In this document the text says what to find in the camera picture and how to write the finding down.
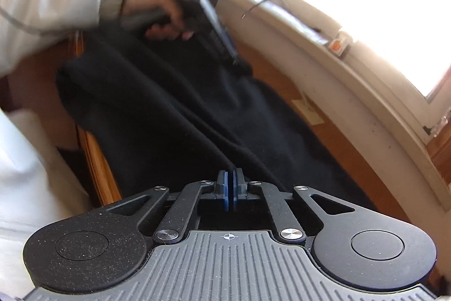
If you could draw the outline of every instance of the black blanket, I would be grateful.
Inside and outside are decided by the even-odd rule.
[[[149,42],[103,26],[57,84],[124,196],[241,167],[282,191],[302,184],[373,208],[305,122],[245,61],[220,60],[208,36]]]

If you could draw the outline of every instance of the ridged surface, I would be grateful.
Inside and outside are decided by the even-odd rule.
[[[127,281],[89,295],[42,288],[26,301],[432,301],[423,288],[393,294],[355,291],[323,275],[298,246],[266,231],[191,231],[176,245],[159,246]]]

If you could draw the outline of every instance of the human hand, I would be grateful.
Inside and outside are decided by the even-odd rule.
[[[122,15],[149,11],[160,7],[171,18],[170,25],[153,25],[147,30],[146,37],[153,40],[169,39],[174,40],[178,36],[188,40],[193,35],[192,31],[184,30],[182,21],[182,10],[175,0],[124,0],[122,6]]]

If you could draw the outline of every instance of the metal screw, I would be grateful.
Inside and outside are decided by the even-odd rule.
[[[156,237],[163,241],[173,240],[179,237],[179,233],[176,230],[168,228],[167,230],[160,230],[156,233]]]
[[[296,228],[286,228],[280,231],[280,235],[287,240],[300,239],[304,234]]]

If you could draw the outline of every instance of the white sleeve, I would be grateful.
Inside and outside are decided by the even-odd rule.
[[[117,17],[122,0],[0,0],[0,76],[68,32]]]

